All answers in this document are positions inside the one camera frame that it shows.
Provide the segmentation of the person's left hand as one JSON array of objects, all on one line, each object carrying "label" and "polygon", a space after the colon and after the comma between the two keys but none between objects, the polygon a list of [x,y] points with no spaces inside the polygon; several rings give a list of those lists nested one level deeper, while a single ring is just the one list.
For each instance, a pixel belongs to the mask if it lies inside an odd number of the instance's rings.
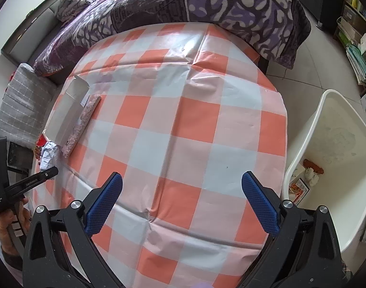
[{"label": "person's left hand", "polygon": [[[25,233],[28,233],[31,224],[31,213],[25,208],[25,205],[29,202],[28,198],[23,198],[20,201],[18,220],[22,224]],[[0,213],[0,243],[1,248],[5,253],[12,256],[19,256],[18,250],[13,245],[11,237],[8,232],[8,227],[14,220],[14,213],[8,209],[7,211]]]}]

